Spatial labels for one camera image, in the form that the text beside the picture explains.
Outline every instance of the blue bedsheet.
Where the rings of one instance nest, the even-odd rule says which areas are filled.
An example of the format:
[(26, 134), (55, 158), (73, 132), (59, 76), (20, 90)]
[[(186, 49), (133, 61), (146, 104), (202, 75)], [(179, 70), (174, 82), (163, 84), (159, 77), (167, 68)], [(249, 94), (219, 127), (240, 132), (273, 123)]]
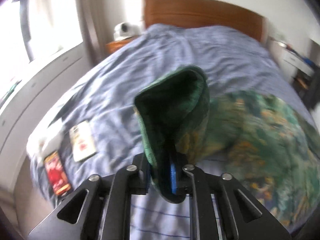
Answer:
[[(314, 125), (298, 95), (256, 40), (223, 26), (182, 29), (156, 24), (89, 71), (41, 122), (48, 125), (62, 109), (66, 135), (59, 154), (73, 188), (91, 174), (103, 177), (115, 173), (143, 151), (132, 108), (134, 96), (182, 65), (196, 65), (205, 71), (211, 98), (255, 89), (281, 98)], [(75, 163), (68, 131), (84, 120), (90, 123), (97, 154)], [(220, 175), (222, 171), (216, 163), (223, 160), (208, 159), (198, 166), (205, 172)], [(59, 200), (49, 185), (44, 167), (37, 164), (35, 157), (31, 161), (31, 175), (43, 196), (56, 206)], [(189, 237), (188, 201), (170, 204), (153, 189), (147, 196), (132, 198), (131, 239), (177, 239), (177, 236)]]

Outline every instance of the red package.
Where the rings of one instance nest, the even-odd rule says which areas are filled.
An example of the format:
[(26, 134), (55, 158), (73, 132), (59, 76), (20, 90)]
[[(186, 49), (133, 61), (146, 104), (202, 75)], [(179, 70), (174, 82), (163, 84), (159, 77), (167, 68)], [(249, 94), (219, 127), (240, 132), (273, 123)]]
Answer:
[(71, 189), (57, 151), (44, 159), (44, 166), (56, 195), (63, 195)]

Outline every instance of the green patterned blanket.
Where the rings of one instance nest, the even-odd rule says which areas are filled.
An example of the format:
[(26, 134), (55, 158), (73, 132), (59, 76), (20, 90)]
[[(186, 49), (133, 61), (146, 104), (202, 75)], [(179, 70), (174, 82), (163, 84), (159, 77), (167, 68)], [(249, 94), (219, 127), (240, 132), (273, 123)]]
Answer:
[(286, 227), (308, 217), (320, 201), (320, 136), (281, 99), (255, 91), (209, 98), (203, 71), (179, 68), (135, 98), (152, 179), (163, 197), (171, 191), (174, 141), (190, 163), (222, 150), (225, 172), (237, 178)]

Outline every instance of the metal screw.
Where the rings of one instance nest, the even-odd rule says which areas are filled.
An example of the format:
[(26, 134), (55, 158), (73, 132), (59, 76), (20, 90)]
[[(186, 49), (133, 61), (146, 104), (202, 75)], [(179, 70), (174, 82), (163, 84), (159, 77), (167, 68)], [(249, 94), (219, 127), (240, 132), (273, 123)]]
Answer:
[(98, 174), (92, 174), (92, 175), (89, 177), (89, 180), (90, 180), (90, 181), (97, 181), (99, 178), (100, 178), (100, 176), (99, 176)]
[(136, 165), (134, 165), (134, 164), (131, 164), (131, 165), (129, 165), (128, 167), (127, 167), (127, 171), (135, 171), (135, 170), (137, 170), (137, 166)]
[(186, 164), (186, 165), (183, 166), (183, 168), (186, 171), (193, 171), (195, 169), (194, 165), (192, 165), (192, 164)]
[(232, 179), (232, 175), (230, 173), (223, 173), (221, 175), (222, 179), (224, 180), (231, 180)]

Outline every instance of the bed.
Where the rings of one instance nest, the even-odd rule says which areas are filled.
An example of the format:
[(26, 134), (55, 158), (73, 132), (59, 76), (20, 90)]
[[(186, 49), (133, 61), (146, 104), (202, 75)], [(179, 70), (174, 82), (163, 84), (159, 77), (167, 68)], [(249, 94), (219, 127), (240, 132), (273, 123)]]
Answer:
[[(50, 109), (34, 131), (62, 118), (65, 136), (59, 154), (73, 188), (91, 174), (107, 176), (143, 152), (133, 99), (144, 87), (183, 65), (196, 65), (207, 75), (210, 97), (254, 89), (288, 103), (307, 122), (314, 121), (262, 44), (266, 20), (247, 9), (215, 0), (144, 0), (146, 32), (83, 76)], [(88, 120), (97, 154), (75, 163), (68, 136), (71, 127)], [(197, 165), (220, 175), (222, 156)], [(31, 177), (45, 199), (56, 207), (45, 169), (31, 158)], [(307, 217), (288, 224), (294, 231)], [(189, 203), (171, 204), (152, 188), (134, 196), (131, 239), (189, 238)]]

